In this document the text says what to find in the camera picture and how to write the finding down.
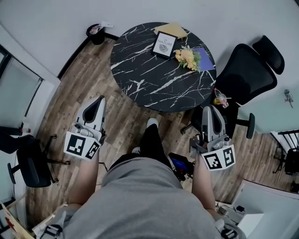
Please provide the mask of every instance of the black marble table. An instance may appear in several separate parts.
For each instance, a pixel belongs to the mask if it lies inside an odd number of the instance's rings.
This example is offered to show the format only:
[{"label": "black marble table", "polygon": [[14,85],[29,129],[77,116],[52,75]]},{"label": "black marble table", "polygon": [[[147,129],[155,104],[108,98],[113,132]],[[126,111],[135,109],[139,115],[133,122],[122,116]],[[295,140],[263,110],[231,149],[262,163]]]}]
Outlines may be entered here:
[{"label": "black marble table", "polygon": [[[111,53],[112,74],[123,92],[137,104],[163,112],[186,111],[200,105],[211,94],[216,70],[191,71],[179,67],[174,55],[170,60],[152,55],[154,28],[164,24],[144,23],[121,35]],[[206,45],[185,31],[188,36],[179,39],[173,49],[187,45],[204,47],[215,67]]]}]

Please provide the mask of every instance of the person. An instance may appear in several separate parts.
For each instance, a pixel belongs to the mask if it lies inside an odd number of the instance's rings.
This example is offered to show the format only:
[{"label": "person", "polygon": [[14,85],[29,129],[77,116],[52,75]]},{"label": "person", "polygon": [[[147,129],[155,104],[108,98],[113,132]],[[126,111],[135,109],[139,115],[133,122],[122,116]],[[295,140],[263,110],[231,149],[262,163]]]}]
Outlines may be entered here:
[{"label": "person", "polygon": [[158,121],[149,119],[140,143],[121,156],[95,192],[99,157],[82,160],[68,206],[52,219],[42,239],[218,239],[244,234],[215,211],[209,171],[196,159],[192,193],[183,190],[164,154]]}]

